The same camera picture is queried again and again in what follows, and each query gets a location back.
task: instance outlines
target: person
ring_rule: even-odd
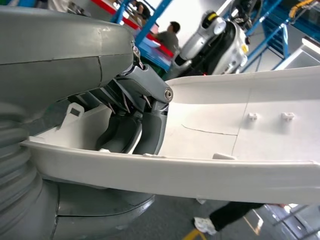
[[[241,219],[252,209],[259,209],[265,203],[231,201],[214,211],[209,218],[194,217],[194,226],[202,233],[214,235],[226,226]]]
[[[179,49],[179,40],[177,37],[177,33],[178,33],[180,30],[180,25],[179,23],[176,21],[171,21],[167,28],[167,31],[159,32],[154,35],[154,37],[174,54],[177,50]]]
[[[137,0],[132,0],[131,3],[134,7],[137,7],[137,14],[141,16],[144,21],[146,21],[151,17],[150,10],[146,4]]]

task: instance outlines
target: factory floor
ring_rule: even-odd
[[[284,234],[283,226],[274,227],[274,220],[265,206],[251,211],[245,218],[230,224],[214,236],[199,235],[192,223],[194,216],[207,217],[227,202],[208,200],[201,205],[192,198],[158,195],[148,210],[138,217],[128,229],[108,237],[108,240],[291,240]],[[256,231],[257,215],[263,220]]]

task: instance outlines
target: gray concrete floor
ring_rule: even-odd
[[[201,205],[192,198],[158,195],[155,201],[143,215],[128,229],[109,237],[109,240],[183,240],[194,229],[192,219],[195,216],[207,217],[211,212],[220,208],[227,202],[208,200]],[[248,214],[248,220],[254,220],[253,212]],[[260,235],[254,233],[244,218],[228,225],[223,231],[209,236],[207,240],[282,240],[294,239],[278,234],[272,223],[259,213],[263,219]]]

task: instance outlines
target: white plastic panel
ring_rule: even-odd
[[[193,76],[170,80],[168,83],[174,91],[170,118],[181,116],[180,123],[189,129],[237,135],[249,97],[248,80],[245,78],[248,76]],[[177,103],[180,105],[171,111],[171,105]]]
[[[233,155],[238,159],[320,162],[318,67],[265,72],[252,88]],[[248,118],[258,114],[257,120]],[[293,119],[285,119],[293,114]]]
[[[75,107],[72,105],[76,105],[75,108],[79,110],[79,105],[70,104],[61,127],[54,127],[35,137],[31,136],[30,140],[55,146],[94,150],[97,140],[108,128],[112,111],[105,105],[100,105],[76,117],[69,113],[72,107]]]
[[[42,175],[79,184],[225,201],[318,203],[318,76],[320,67],[310,67],[171,80],[174,97],[160,153],[167,157],[76,149],[92,145],[104,132],[108,110],[103,107],[85,112],[69,128],[44,133],[42,143],[23,145],[31,149],[32,160]],[[207,114],[202,111],[190,114],[196,108],[224,111],[216,105],[233,104],[238,104],[243,118],[240,110],[227,107],[230,114],[221,114],[223,119],[202,120]],[[250,112],[258,113],[254,120],[257,125],[246,122]],[[277,125],[282,113],[291,112],[294,118],[285,124],[293,128],[279,132],[283,131]],[[186,116],[194,118],[196,129],[184,126]],[[87,137],[91,129],[94,137]],[[82,138],[78,140],[82,144],[71,146],[72,138]],[[233,147],[238,159],[212,159],[215,152],[231,155]],[[170,157],[177,155],[185,158]]]

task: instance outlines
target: white sneaker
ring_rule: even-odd
[[[195,199],[198,201],[198,203],[199,203],[201,205],[205,204],[205,202],[207,202],[207,200],[202,199],[202,198],[195,198]]]
[[[194,225],[196,229],[204,234],[214,235],[217,233],[214,224],[209,218],[194,217]]]

